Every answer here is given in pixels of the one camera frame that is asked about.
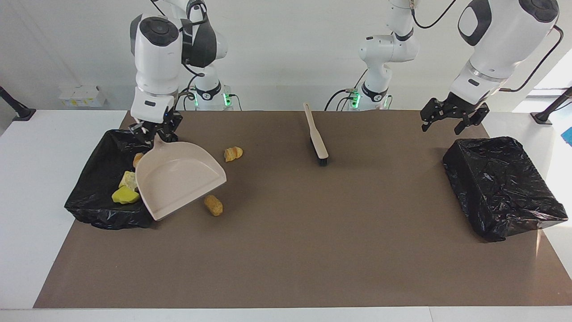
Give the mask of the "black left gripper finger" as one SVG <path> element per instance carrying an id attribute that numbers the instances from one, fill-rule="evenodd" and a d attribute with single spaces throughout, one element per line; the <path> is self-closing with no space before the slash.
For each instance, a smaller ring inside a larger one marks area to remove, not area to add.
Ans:
<path id="1" fill-rule="evenodd" d="M 460 135 L 465 128 L 480 125 L 489 112 L 488 105 L 482 105 L 470 116 L 466 112 L 463 112 L 460 122 L 455 127 L 455 134 Z"/>
<path id="2" fill-rule="evenodd" d="M 420 111 L 420 117 L 423 121 L 421 125 L 421 130 L 427 132 L 429 127 L 434 123 L 446 118 L 443 107 L 445 102 L 437 100 L 437 98 L 431 98 L 425 107 Z"/>

